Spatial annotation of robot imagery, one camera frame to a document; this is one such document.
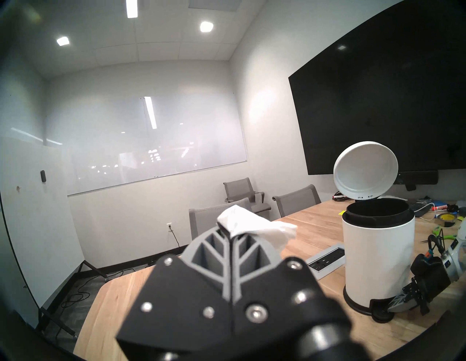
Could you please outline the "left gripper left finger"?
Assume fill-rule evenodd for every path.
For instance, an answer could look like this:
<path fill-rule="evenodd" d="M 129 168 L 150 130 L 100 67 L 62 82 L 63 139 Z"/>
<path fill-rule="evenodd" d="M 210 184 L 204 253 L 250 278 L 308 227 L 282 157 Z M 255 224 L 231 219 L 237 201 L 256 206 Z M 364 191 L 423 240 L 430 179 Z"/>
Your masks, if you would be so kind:
<path fill-rule="evenodd" d="M 122 350 L 202 350 L 232 336 L 228 235 L 213 227 L 156 263 L 118 331 Z"/>

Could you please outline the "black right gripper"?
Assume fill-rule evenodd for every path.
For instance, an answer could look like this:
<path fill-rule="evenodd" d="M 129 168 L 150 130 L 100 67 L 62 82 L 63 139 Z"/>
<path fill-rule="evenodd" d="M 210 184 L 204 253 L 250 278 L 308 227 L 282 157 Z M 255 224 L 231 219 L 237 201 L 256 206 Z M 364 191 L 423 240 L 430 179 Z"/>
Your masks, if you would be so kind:
<path fill-rule="evenodd" d="M 428 304 L 441 293 L 440 284 L 428 280 L 411 279 L 403 292 L 388 304 L 387 312 L 401 313 L 419 306 L 421 315 L 430 312 Z"/>

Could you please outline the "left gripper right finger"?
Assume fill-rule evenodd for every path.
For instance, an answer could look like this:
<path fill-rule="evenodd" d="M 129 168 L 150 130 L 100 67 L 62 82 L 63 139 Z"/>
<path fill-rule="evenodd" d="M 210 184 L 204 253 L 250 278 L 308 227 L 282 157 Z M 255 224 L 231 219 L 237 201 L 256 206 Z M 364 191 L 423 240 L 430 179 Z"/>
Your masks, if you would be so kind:
<path fill-rule="evenodd" d="M 232 328 L 322 324 L 323 291 L 302 259 L 281 259 L 256 235 L 232 239 Z"/>

